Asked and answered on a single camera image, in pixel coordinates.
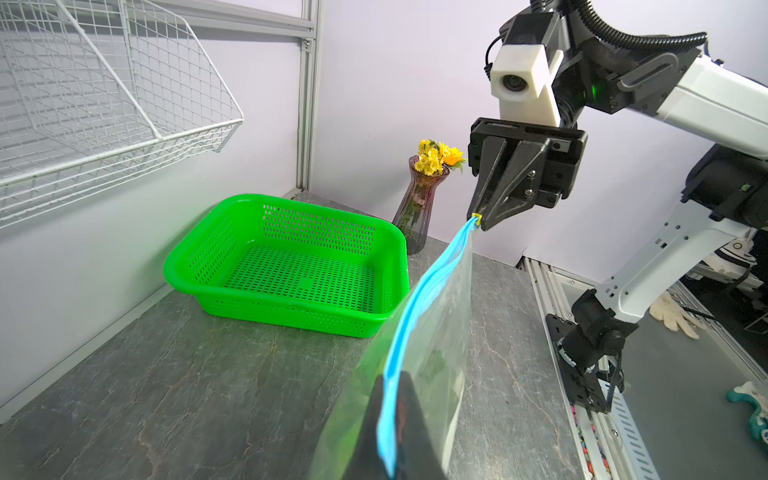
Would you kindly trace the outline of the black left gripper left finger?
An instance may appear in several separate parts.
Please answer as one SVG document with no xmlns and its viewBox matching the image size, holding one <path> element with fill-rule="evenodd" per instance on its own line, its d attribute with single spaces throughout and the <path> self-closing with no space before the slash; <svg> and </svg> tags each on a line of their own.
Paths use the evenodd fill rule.
<svg viewBox="0 0 768 480">
<path fill-rule="evenodd" d="M 357 442 L 342 477 L 343 480 L 389 479 L 377 447 L 376 428 L 381 413 L 382 398 L 383 377 L 379 375 L 374 382 Z"/>
</svg>

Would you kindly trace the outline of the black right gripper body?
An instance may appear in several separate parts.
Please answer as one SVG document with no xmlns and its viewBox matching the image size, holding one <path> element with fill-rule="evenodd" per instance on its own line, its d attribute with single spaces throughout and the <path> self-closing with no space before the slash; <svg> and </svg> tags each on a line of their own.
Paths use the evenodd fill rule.
<svg viewBox="0 0 768 480">
<path fill-rule="evenodd" d="M 587 140 L 574 128 L 477 119 L 469 139 L 469 166 L 477 178 L 470 207 L 555 207 L 573 190 Z"/>
</svg>

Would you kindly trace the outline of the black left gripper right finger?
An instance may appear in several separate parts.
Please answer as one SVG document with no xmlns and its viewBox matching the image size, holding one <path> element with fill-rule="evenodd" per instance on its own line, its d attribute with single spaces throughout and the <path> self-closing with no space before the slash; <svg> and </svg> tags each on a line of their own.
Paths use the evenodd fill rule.
<svg viewBox="0 0 768 480">
<path fill-rule="evenodd" d="M 408 372 L 402 372 L 399 379 L 395 440 L 395 479 L 448 479 L 429 438 L 424 412 Z"/>
</svg>

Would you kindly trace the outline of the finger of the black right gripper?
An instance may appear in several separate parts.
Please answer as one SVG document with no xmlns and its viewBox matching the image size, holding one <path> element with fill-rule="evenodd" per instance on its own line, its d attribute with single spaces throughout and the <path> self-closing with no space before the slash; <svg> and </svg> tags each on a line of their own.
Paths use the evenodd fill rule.
<svg viewBox="0 0 768 480">
<path fill-rule="evenodd" d="M 491 210 L 494 194 L 506 169 L 508 147 L 507 139 L 494 136 L 470 142 L 469 165 L 477 182 L 467 210 L 467 218 L 474 214 L 485 218 Z"/>
<path fill-rule="evenodd" d="M 489 231 L 503 220 L 533 207 L 548 144 L 530 140 L 507 139 L 508 161 L 499 181 L 494 203 L 485 218 L 483 231 Z"/>
</svg>

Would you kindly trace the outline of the clear zip-top bag blue seal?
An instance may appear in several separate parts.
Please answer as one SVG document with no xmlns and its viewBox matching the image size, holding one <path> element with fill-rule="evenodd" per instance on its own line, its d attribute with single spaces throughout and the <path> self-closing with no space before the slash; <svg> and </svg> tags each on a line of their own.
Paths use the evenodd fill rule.
<svg viewBox="0 0 768 480">
<path fill-rule="evenodd" d="M 414 382 L 429 438 L 448 473 L 467 375 L 472 238 L 481 219 L 478 214 L 469 218 L 374 336 L 323 428 L 309 478 L 342 479 L 374 382 L 381 375 L 377 447 L 389 479 L 395 479 L 395 416 L 402 372 Z"/>
</svg>

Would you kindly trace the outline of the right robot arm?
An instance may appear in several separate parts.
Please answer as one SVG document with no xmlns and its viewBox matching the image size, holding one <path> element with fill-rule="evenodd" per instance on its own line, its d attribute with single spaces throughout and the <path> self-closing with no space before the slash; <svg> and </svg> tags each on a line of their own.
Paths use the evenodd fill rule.
<svg viewBox="0 0 768 480">
<path fill-rule="evenodd" d="M 633 111 L 709 144 L 688 173 L 667 174 L 669 201 L 643 244 L 575 300 L 570 319 L 546 320 L 568 400 L 607 413 L 624 387 L 626 340 L 652 304 L 767 226 L 767 88 L 712 58 L 705 32 L 627 33 L 589 1 L 531 2 L 499 28 L 484 70 L 499 114 L 471 128 L 467 213 L 484 230 L 570 196 L 586 109 Z"/>
</svg>

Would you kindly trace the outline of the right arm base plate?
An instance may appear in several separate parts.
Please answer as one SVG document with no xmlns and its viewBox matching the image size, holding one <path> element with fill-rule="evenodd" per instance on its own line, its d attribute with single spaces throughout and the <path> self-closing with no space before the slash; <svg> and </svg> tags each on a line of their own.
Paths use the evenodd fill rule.
<svg viewBox="0 0 768 480">
<path fill-rule="evenodd" d="M 553 314 L 545 322 L 568 400 L 609 413 L 625 386 L 622 352 L 634 326 L 606 316 L 587 329 Z"/>
</svg>

